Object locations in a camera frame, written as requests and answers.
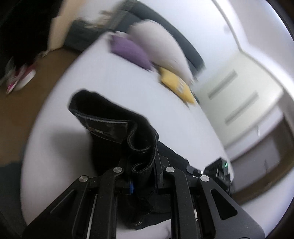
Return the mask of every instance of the black fabric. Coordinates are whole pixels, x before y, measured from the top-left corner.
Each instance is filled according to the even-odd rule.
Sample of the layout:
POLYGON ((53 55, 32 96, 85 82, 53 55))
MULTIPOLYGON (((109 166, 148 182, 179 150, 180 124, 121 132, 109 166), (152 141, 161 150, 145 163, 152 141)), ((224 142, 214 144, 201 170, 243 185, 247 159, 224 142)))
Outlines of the black fabric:
POLYGON ((120 165, 127 179, 133 181, 134 193, 118 198, 118 211, 124 223, 141 229, 170 219, 169 196, 155 192, 154 159, 165 156, 171 166, 186 174, 188 160, 159 142, 157 132, 145 117, 97 93, 86 90, 76 93, 69 110, 91 133, 92 160, 97 173, 102 175, 120 165))
POLYGON ((132 13, 127 13, 123 20, 117 25, 115 31, 128 32, 128 29, 131 25, 140 21, 142 21, 141 18, 132 13))
POLYGON ((187 61, 188 61, 188 65, 189 65, 189 68, 190 68, 190 71, 191 71, 193 77, 196 77, 196 75, 198 74, 198 70, 200 70, 200 69, 197 70, 196 67, 188 59, 187 59, 187 61))
POLYGON ((47 50, 51 19, 58 13, 62 0, 21 0, 1 26, 6 54, 16 67, 31 64, 41 51, 47 50))
POLYGON ((3 34, 1 33, 1 26, 6 17, 9 15, 10 11, 17 5, 19 1, 20 0, 0 1, 0 79, 4 76, 5 66, 10 59, 3 46, 3 34))

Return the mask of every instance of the white bed sheet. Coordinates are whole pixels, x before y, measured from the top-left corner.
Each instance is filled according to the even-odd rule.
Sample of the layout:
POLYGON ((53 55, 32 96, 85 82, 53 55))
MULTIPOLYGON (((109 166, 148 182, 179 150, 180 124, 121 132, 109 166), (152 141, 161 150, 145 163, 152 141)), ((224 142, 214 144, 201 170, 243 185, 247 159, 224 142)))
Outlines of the white bed sheet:
MULTIPOLYGON (((81 175, 95 176, 90 136, 67 109, 73 93, 95 91, 144 115, 159 140, 204 169, 226 153, 199 105, 186 105, 146 71, 110 53, 109 34, 101 36, 62 76, 40 111, 31 131, 21 175, 21 207, 25 222, 34 220, 81 175)), ((233 176, 231 164, 229 171, 233 176)), ((169 238, 170 221, 142 230, 119 224, 117 238, 169 238)))

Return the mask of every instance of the white pillow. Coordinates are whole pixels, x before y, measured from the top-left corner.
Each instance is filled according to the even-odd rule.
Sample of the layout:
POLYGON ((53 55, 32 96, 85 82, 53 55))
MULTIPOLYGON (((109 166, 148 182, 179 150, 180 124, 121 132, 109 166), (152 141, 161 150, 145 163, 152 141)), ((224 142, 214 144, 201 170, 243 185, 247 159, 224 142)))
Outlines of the white pillow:
POLYGON ((128 33, 130 39, 144 49, 152 62, 191 85, 193 76, 187 59, 177 41, 163 26, 145 20, 130 26, 128 33))

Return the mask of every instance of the shoe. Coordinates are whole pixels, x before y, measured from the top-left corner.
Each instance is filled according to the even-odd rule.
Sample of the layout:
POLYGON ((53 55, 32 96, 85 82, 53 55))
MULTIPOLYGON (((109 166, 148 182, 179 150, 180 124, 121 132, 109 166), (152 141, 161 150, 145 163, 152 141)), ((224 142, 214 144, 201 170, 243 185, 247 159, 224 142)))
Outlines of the shoe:
POLYGON ((35 66, 34 64, 27 67, 26 71, 22 75, 22 77, 19 79, 17 85, 14 87, 14 90, 20 90, 22 89, 36 74, 35 66))
POLYGON ((27 69, 27 66, 23 65, 21 68, 19 68, 19 70, 15 71, 15 73, 8 78, 6 94, 10 94, 13 91, 18 81, 26 72, 26 69, 27 69))

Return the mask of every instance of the black headboard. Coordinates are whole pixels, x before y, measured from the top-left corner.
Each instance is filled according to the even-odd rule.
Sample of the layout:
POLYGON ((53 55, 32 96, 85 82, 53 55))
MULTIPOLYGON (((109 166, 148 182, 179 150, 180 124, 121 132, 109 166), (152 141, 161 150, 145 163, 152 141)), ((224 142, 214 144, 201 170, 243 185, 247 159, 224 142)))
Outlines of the black headboard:
POLYGON ((124 1, 119 6, 110 22, 105 26, 105 30, 127 32, 130 25, 145 19, 150 19, 159 23, 174 37, 182 48, 193 75, 196 75, 204 67, 203 59, 192 44, 172 24, 139 1, 124 1))

